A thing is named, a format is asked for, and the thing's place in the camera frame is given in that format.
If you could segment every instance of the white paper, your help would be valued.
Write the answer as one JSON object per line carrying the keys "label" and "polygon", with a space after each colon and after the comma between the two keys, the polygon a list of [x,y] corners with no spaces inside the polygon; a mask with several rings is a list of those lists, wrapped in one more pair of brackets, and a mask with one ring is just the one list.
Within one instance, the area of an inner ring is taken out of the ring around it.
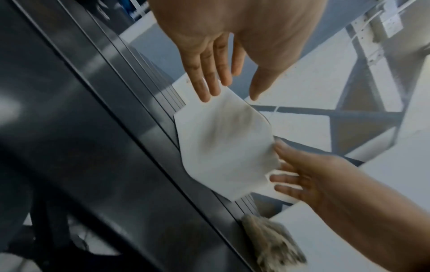
{"label": "white paper", "polygon": [[175,114],[182,163],[196,181],[234,201],[266,184],[279,167],[271,126],[230,89]]}

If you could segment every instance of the human hand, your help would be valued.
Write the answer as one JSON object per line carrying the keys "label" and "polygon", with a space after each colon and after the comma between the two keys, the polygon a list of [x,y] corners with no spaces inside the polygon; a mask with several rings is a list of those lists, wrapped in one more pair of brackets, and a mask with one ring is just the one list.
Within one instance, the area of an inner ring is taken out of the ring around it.
{"label": "human hand", "polygon": [[389,271],[419,271],[430,263],[430,217],[395,190],[348,161],[299,151],[277,141],[281,170],[275,190],[306,202],[339,236]]}
{"label": "human hand", "polygon": [[[200,100],[218,95],[240,75],[246,54],[258,65],[252,100],[300,57],[327,0],[149,0],[159,26],[176,44]],[[232,69],[228,35],[234,33]]]}

